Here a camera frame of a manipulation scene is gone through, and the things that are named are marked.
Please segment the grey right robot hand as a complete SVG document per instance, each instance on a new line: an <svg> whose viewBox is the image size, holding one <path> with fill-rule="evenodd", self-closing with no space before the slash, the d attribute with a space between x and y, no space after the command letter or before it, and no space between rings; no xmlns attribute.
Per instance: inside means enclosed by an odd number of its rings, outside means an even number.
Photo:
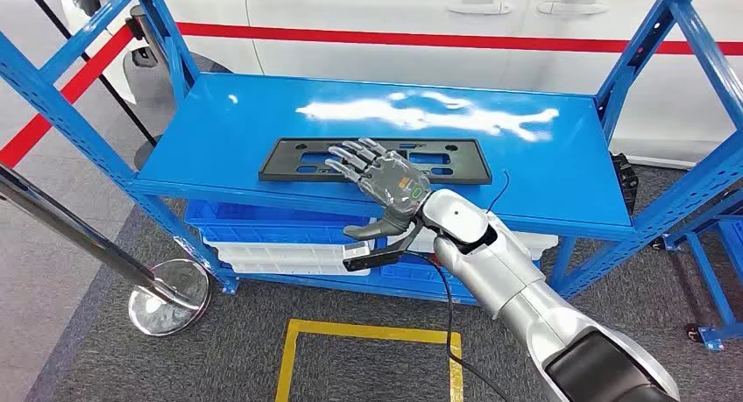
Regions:
<svg viewBox="0 0 743 402"><path fill-rule="evenodd" d="M332 145L334 157L325 164L384 209L383 216L365 226L346 226L343 233L365 241L381 236L397 236L407 231L423 202L431 194L428 177L394 150L370 138Z"/></svg>

